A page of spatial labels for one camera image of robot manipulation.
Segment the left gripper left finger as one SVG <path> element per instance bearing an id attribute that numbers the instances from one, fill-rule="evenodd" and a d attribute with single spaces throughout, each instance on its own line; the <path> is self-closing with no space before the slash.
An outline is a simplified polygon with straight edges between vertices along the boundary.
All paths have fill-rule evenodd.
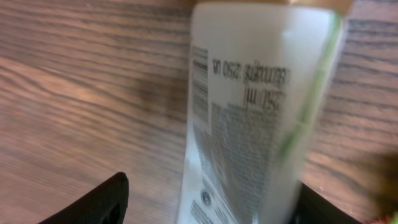
<path id="1" fill-rule="evenodd" d="M 118 172 L 40 224 L 123 224 L 128 200 L 129 180 Z"/>

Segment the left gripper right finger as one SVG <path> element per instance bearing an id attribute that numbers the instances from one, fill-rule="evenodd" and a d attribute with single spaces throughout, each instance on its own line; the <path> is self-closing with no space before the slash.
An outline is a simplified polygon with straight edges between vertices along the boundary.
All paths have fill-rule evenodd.
<path id="1" fill-rule="evenodd" d="M 302 184 L 292 224 L 361 224 L 305 184 Z"/>

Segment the white tube gold cap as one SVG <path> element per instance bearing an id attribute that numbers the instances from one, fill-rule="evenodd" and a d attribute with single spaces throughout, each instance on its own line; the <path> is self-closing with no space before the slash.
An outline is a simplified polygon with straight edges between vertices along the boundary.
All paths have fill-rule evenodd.
<path id="1" fill-rule="evenodd" d="M 195 4 L 178 223 L 290 221 L 352 4 Z"/>

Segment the green snack bag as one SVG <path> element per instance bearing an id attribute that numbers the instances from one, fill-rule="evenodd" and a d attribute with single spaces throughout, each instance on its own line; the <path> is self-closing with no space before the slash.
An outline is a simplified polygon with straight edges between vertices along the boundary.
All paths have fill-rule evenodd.
<path id="1" fill-rule="evenodd" d="M 389 213 L 375 218 L 370 224 L 398 224 L 398 212 Z"/>

